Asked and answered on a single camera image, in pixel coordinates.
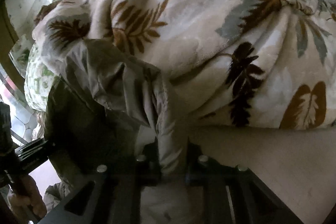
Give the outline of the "person's left hand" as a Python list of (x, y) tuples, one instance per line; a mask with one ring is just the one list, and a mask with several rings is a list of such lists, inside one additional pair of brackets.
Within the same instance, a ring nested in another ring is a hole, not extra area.
[(7, 200), (13, 215), (15, 215), (19, 223), (29, 223), (30, 219), (24, 212), (24, 207), (31, 206), (35, 215), (44, 218), (47, 214), (47, 209), (35, 180), (30, 175), (27, 175), (22, 178), (22, 181), (26, 187), (26, 195), (20, 196), (11, 189), (7, 194)]

